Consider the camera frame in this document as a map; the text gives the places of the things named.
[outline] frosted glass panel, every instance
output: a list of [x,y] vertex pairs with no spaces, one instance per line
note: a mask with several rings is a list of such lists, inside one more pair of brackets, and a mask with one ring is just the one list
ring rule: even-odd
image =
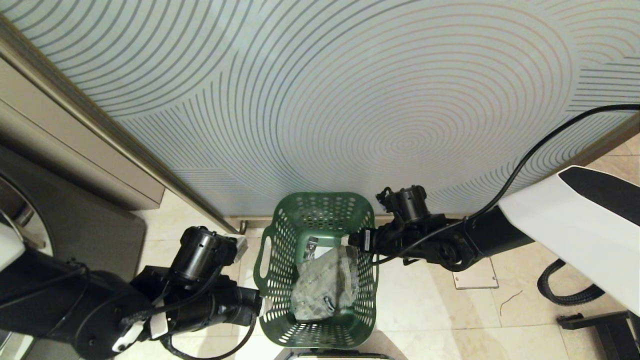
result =
[[[637,1],[15,1],[10,19],[225,215],[291,192],[421,184],[432,211],[493,197],[591,107],[640,101]],[[537,154],[534,182],[620,124]]]

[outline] tile floor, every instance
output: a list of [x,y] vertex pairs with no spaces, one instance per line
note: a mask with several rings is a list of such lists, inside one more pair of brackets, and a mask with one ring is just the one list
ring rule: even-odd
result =
[[[590,167],[640,184],[640,135],[598,159]],[[138,211],[148,224],[140,268],[170,265],[183,230],[191,225],[220,228],[167,192],[158,210]],[[240,264],[225,269],[241,286],[253,287],[253,264],[262,229],[249,229],[249,251]],[[564,331],[558,315],[586,316],[622,307],[609,296],[579,307],[555,306],[536,289],[536,280],[556,257],[537,243],[492,257],[500,287],[456,290],[452,275],[427,263],[404,267],[393,261],[380,272],[376,331],[361,350],[396,360],[417,359],[603,359],[595,333]],[[589,281],[566,266],[552,278],[552,287],[575,292]],[[512,295],[519,295],[502,305]],[[175,337],[177,348],[199,357],[216,356],[234,347],[246,328],[223,324]],[[281,358],[286,350],[270,342],[259,326],[247,345],[229,359]],[[135,344],[117,357],[175,359],[157,342]]]

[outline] green plastic laundry basket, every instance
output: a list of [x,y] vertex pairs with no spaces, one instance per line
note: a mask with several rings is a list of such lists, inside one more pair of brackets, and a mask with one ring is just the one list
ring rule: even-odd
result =
[[[353,307],[339,316],[299,323],[291,313],[291,291],[298,279],[296,264],[303,261],[309,236],[318,246],[335,247],[349,233],[374,227],[367,199],[355,193],[294,193],[282,199],[273,222],[262,234],[260,253],[253,268],[260,295],[273,308],[260,318],[264,334],[274,343],[292,348],[355,348],[373,331],[376,322],[378,270],[374,277],[370,254],[358,257],[360,291]],[[260,275],[266,243],[271,244],[268,273]]]

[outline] basket hole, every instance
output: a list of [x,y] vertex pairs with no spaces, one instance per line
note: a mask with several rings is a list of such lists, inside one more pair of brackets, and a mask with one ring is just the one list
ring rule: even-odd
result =
[[271,260],[271,237],[264,239],[264,249],[262,251],[262,261],[260,262],[260,277],[265,278],[269,272],[269,260]]

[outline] black cable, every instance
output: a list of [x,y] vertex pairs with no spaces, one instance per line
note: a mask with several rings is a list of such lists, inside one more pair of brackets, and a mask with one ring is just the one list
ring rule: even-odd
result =
[[554,292],[551,290],[551,287],[549,286],[549,277],[551,276],[551,274],[562,268],[564,264],[565,262],[562,259],[558,259],[551,265],[549,265],[542,273],[542,275],[540,275],[540,278],[538,279],[538,291],[540,291],[542,296],[546,297],[554,304],[562,306],[574,306],[594,301],[595,299],[604,295],[604,291],[595,284],[592,284],[588,288],[573,295],[558,296],[554,294]]
[[82,301],[84,294],[86,294],[86,291],[89,289],[89,284],[91,283],[91,270],[89,270],[88,266],[86,266],[83,263],[77,263],[77,264],[80,265],[81,268],[84,268],[84,287],[82,289],[82,292],[80,293],[80,296],[78,296],[76,301],[73,303],[73,305],[71,305],[69,310],[67,310],[67,312],[64,314],[64,316],[62,316],[60,320],[58,320],[56,325],[54,325],[54,327],[52,327],[51,330],[47,332],[47,334],[45,335],[45,338],[48,338],[51,335],[53,335],[53,333],[56,330],[58,330],[62,326],[62,324],[65,323],[65,321],[67,321],[67,319],[71,316],[71,314],[73,314],[73,312],[76,310],[76,308],[80,304],[80,301]]
[[162,345],[164,346],[165,349],[167,349],[167,351],[169,351],[170,353],[172,353],[173,355],[183,359],[183,360],[222,360],[228,356],[231,356],[233,354],[235,354],[238,350],[240,350],[241,347],[244,346],[244,344],[246,344],[247,341],[249,341],[249,338],[251,337],[251,334],[253,333],[253,329],[255,328],[255,323],[256,323],[256,315],[255,313],[252,313],[251,316],[251,325],[249,326],[249,331],[246,333],[246,335],[244,335],[244,338],[242,339],[242,341],[240,341],[240,343],[238,345],[236,345],[236,347],[234,347],[233,349],[229,350],[228,352],[220,355],[220,356],[214,356],[214,357],[195,357],[195,356],[191,356],[189,354],[185,354],[183,352],[181,352],[180,350],[176,349],[175,347],[173,347],[173,344],[171,343],[172,340],[172,336],[165,336],[162,339],[160,339],[160,342],[162,343]]
[[122,319],[122,321],[120,321],[120,324],[123,325],[124,327],[130,327],[131,325],[135,324],[138,321],[145,321],[148,318],[150,318],[151,316],[154,316],[156,314],[161,314],[161,313],[167,313],[169,311],[173,311],[176,310],[182,306],[188,305],[192,302],[194,302],[195,300],[198,300],[199,297],[201,297],[202,295],[204,295],[207,290],[213,286],[213,284],[216,282],[216,279],[218,278],[218,276],[220,276],[220,272],[222,271],[222,266],[219,266],[216,271],[214,271],[211,276],[208,278],[207,282],[204,283],[204,285],[198,289],[198,291],[196,291],[196,293],[194,293],[192,296],[186,298],[186,299],[182,299],[180,301],[176,301],[173,304],[170,305],[165,305],[165,306],[161,306],[161,307],[155,307],[152,309],[147,309],[147,310],[142,310],[142,311],[138,311],[137,313],[134,313],[132,315],[129,315],[125,318]]
[[[547,134],[547,136],[545,136],[544,138],[542,138],[542,140],[538,141],[538,143],[536,143],[536,145],[534,145],[529,151],[527,151],[527,153],[525,154],[525,156],[520,160],[520,162],[518,162],[518,165],[513,169],[513,172],[511,173],[511,176],[509,176],[509,178],[507,179],[507,181],[504,183],[504,185],[502,185],[502,188],[500,189],[500,191],[498,192],[498,194],[496,194],[496,196],[493,197],[493,199],[487,203],[487,205],[485,205],[482,209],[476,211],[473,215],[469,216],[467,219],[465,220],[473,220],[475,218],[477,218],[478,216],[482,215],[483,213],[486,213],[487,211],[491,210],[497,203],[498,200],[500,200],[500,198],[507,192],[507,190],[509,189],[509,186],[511,186],[511,183],[513,183],[513,181],[516,179],[516,177],[518,176],[518,173],[522,170],[522,168],[524,167],[524,165],[527,163],[527,160],[529,160],[529,158],[531,158],[531,156],[533,156],[533,154],[538,151],[543,145],[545,145],[549,140],[553,139],[556,135],[558,135],[559,133],[563,132],[565,129],[567,129],[568,127],[570,127],[571,125],[576,124],[577,122],[591,116],[591,115],[595,115],[597,113],[603,113],[606,111],[640,111],[640,104],[617,104],[617,105],[607,105],[607,106],[600,106],[597,108],[593,108],[591,110],[587,110],[584,113],[581,113],[580,115],[577,115],[576,117],[572,118],[571,120],[565,122],[564,124],[558,126],[557,128],[555,128],[553,131],[551,131],[549,134]],[[415,248],[416,246],[420,245],[421,243],[425,242],[427,239],[429,239],[430,237],[441,233],[442,231],[448,230],[454,226],[460,225],[462,224],[464,221],[457,221],[454,223],[451,223],[441,229],[438,229],[432,233],[429,233],[423,237],[421,237],[420,239],[418,239],[415,243],[411,244],[409,247],[401,250],[400,252],[398,252],[397,254],[391,255],[391,256],[387,256],[386,258],[380,260],[380,261],[376,261],[374,263],[372,263],[373,265],[381,265],[384,264],[386,262],[389,262],[395,258],[399,258],[403,255],[405,255],[409,250]]]
[[69,272],[65,275],[56,277],[51,280],[47,280],[45,282],[41,282],[40,284],[34,285],[25,290],[16,291],[12,294],[4,295],[0,297],[0,309],[3,309],[7,306],[11,306],[17,304],[19,302],[30,299],[34,296],[41,294],[43,291],[47,291],[51,286],[58,284],[61,281],[65,281],[67,279],[71,279],[72,277],[82,275],[83,272],[88,271],[86,265],[84,267],[79,267],[72,272]]

